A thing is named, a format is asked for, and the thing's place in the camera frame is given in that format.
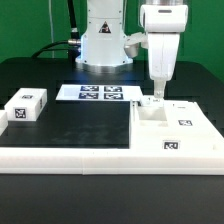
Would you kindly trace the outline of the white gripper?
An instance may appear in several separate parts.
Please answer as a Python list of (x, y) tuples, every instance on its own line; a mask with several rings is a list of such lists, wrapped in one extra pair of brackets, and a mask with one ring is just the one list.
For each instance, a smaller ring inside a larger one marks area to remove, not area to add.
[(187, 5), (150, 5), (140, 7), (140, 24), (148, 44), (149, 75), (154, 80), (154, 97), (162, 99), (166, 82), (172, 79), (180, 34), (188, 19)]

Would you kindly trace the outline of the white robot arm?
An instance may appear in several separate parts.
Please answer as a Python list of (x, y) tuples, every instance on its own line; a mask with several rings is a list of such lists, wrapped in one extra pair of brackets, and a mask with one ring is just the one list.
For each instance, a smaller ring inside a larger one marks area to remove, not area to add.
[(180, 34), (185, 31), (188, 5), (184, 0), (139, 0), (143, 32), (124, 33), (127, 0), (87, 0), (87, 29), (81, 36), (76, 65), (97, 73), (115, 73), (133, 63), (140, 47), (148, 50), (154, 96), (162, 99), (172, 79)]

